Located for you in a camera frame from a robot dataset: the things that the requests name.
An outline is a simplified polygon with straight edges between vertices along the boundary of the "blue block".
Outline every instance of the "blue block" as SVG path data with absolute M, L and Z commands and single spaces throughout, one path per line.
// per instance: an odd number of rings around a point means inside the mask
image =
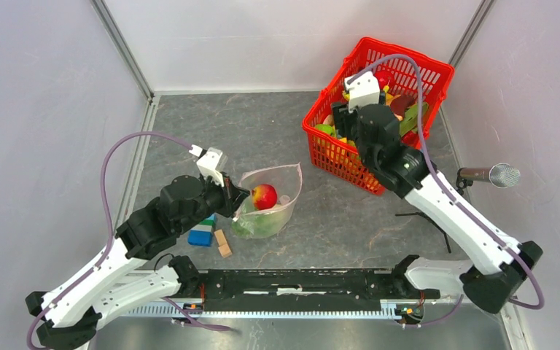
M 211 232 L 190 230 L 187 242 L 193 246 L 211 246 L 213 236 Z

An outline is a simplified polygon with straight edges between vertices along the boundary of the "white wall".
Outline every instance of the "white wall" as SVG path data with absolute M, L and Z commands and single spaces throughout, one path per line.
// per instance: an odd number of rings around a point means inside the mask
M 26 295 L 104 245 L 101 161 L 144 105 L 88 0 L 0 1 L 0 349 L 25 348 Z M 130 158 L 109 166 L 115 210 Z
M 521 184 L 474 185 L 483 213 L 544 256 L 546 307 L 525 311 L 535 349 L 560 349 L 560 3 L 497 1 L 456 70 L 443 108 L 466 166 L 508 162 Z M 521 297 L 534 302 L 526 282 Z
M 363 36 L 447 61 L 479 0 L 106 0 L 156 91 L 313 90 Z

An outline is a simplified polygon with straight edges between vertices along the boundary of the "wooden block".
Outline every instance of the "wooden block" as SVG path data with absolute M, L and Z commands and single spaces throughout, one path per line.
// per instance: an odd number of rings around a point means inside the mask
M 218 250 L 220 251 L 220 255 L 222 255 L 222 257 L 229 257 L 233 253 L 230 250 L 230 247 L 228 246 L 228 244 L 224 244 L 224 245 L 218 247 Z
M 224 232 L 222 232 L 222 230 L 217 230 L 216 232 L 214 232 L 214 235 L 216 236 L 216 241 L 218 241 L 218 246 L 228 245 L 228 242 L 226 241 L 226 237 L 224 236 Z

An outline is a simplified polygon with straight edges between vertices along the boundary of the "clear plastic bag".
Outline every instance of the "clear plastic bag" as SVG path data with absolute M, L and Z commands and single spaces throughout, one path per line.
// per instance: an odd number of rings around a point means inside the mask
M 301 166 L 298 163 L 250 171 L 241 177 L 238 186 L 252 190 L 259 184 L 272 185 L 276 189 L 278 203 L 271 209 L 256 210 L 252 196 L 246 198 L 230 226 L 238 237 L 267 238 L 282 230 L 289 222 L 301 192 Z

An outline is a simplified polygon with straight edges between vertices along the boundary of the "microphone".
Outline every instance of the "microphone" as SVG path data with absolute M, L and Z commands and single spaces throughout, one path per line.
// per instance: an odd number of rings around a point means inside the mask
M 464 179 L 468 186 L 474 181 L 490 182 L 498 188 L 516 186 L 521 179 L 521 172 L 510 164 L 499 163 L 492 168 L 460 168 L 458 177 Z

